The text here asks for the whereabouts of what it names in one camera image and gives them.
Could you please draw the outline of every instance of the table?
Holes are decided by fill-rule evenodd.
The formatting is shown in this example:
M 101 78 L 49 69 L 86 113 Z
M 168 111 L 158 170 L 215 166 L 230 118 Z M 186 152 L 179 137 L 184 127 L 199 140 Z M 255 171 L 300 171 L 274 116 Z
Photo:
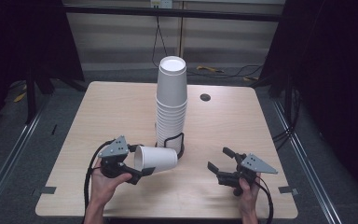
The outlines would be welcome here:
M 36 213 L 43 217 L 84 215 L 85 173 L 95 150 L 105 141 L 124 135 L 129 144 L 156 143 L 157 84 L 92 82 L 78 109 L 62 151 L 50 174 Z M 130 218 L 240 218 L 238 198 L 232 189 L 218 185 L 207 169 L 208 161 L 221 171 L 232 172 L 235 161 L 222 149 L 254 153 L 274 167 L 277 175 L 263 174 L 274 202 L 274 218 L 295 218 L 292 194 L 280 194 L 288 186 L 282 165 L 255 91 L 244 87 L 188 85 L 185 153 L 176 168 L 143 177 L 136 186 L 123 184 L 105 207 L 106 217 Z M 204 102 L 203 93 L 211 96 Z M 133 154 L 125 160 L 133 167 Z M 267 217 L 269 205 L 260 190 L 259 217 Z

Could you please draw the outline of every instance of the paper cup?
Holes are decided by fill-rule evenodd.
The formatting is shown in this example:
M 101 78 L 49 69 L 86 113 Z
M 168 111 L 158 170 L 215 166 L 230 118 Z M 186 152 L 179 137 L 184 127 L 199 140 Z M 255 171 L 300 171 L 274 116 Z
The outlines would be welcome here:
M 156 167 L 154 173 L 167 171 L 175 168 L 177 162 L 176 151 L 167 147 L 138 146 L 134 155 L 134 168 L 139 171 L 152 167 Z
M 175 56 L 165 57 L 158 68 L 157 99 L 167 106 L 187 101 L 186 62 Z

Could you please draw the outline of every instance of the wall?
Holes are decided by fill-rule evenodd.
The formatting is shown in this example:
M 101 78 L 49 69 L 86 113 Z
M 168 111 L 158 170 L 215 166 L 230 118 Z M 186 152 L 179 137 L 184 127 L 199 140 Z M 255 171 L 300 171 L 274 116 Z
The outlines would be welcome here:
M 150 7 L 150 1 L 75 1 L 110 7 Z M 173 8 L 243 13 L 281 14 L 282 0 L 174 1 Z M 147 16 L 67 13 L 83 70 L 149 68 L 152 64 L 157 18 Z M 187 65 L 244 66 L 262 64 L 269 52 L 277 22 L 158 18 L 168 55 Z M 165 56 L 157 38 L 155 59 Z

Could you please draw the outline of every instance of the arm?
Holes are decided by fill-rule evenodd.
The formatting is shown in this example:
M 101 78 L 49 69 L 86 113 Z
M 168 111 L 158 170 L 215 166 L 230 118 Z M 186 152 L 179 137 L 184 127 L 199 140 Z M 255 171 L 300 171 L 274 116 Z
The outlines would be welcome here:
M 112 199 L 118 185 L 131 179 L 130 174 L 123 174 L 116 178 L 107 178 L 99 169 L 101 159 L 98 159 L 91 176 L 91 196 L 86 209 L 84 224 L 103 224 L 103 209 Z
M 255 182 L 260 183 L 260 178 L 256 178 Z M 245 179 L 240 178 L 240 185 L 243 189 L 243 194 L 240 198 L 240 212 L 242 217 L 242 224 L 257 224 L 257 215 L 255 212 L 255 203 L 260 188 L 253 184 L 249 186 Z

